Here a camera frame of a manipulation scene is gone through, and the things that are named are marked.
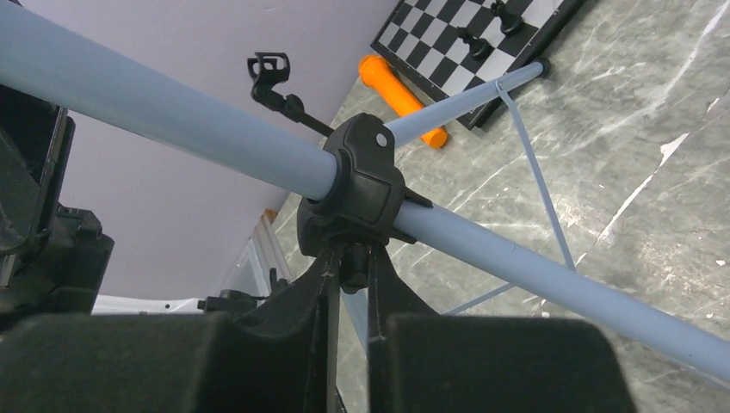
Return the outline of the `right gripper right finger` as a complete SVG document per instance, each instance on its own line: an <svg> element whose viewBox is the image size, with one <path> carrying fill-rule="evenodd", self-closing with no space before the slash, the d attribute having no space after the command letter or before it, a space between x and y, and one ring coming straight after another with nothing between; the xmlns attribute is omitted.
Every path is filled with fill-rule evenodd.
<svg viewBox="0 0 730 413"><path fill-rule="evenodd" d="M570 318L445 316L368 254L373 412L634 412L616 353Z"/></svg>

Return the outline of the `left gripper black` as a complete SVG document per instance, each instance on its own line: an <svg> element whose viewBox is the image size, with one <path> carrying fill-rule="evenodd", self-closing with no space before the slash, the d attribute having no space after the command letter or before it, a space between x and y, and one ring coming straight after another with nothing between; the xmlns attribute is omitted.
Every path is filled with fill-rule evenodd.
<svg viewBox="0 0 730 413"><path fill-rule="evenodd" d="M114 248L90 210L59 197L76 123L66 108L1 88L1 329L91 313Z"/></svg>

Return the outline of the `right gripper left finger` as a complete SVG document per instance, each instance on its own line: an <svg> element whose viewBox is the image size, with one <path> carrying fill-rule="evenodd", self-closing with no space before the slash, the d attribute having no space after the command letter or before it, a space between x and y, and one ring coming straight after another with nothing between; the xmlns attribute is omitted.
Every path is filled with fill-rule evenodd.
<svg viewBox="0 0 730 413"><path fill-rule="evenodd" d="M332 412L338 265L310 268L253 311L45 315L1 344L4 412Z"/></svg>

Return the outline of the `light blue music stand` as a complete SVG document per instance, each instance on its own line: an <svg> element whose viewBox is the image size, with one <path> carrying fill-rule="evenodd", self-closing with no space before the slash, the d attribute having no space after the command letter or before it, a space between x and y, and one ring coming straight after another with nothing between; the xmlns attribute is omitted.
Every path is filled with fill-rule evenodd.
<svg viewBox="0 0 730 413"><path fill-rule="evenodd" d="M334 157L10 2L1 5L1 82L130 133L310 199L326 195ZM729 343L597 283L440 207L409 203L395 226L684 365L729 378Z"/></svg>

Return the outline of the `orange toy microphone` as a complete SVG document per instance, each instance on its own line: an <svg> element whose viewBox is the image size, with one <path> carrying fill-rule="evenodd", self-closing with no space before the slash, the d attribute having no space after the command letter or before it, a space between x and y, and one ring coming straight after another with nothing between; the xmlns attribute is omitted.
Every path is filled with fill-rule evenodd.
<svg viewBox="0 0 730 413"><path fill-rule="evenodd" d="M358 64L358 74L362 83L373 89L399 117L424 108L380 55L364 56Z"/></svg>

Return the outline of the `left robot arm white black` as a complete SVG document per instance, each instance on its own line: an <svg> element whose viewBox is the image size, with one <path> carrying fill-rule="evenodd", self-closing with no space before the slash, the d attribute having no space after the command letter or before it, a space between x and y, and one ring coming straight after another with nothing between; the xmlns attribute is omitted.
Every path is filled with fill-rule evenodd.
<svg viewBox="0 0 730 413"><path fill-rule="evenodd" d="M59 201L75 128L66 108L1 88L1 329L42 313L194 312L193 298L99 293L114 240Z"/></svg>

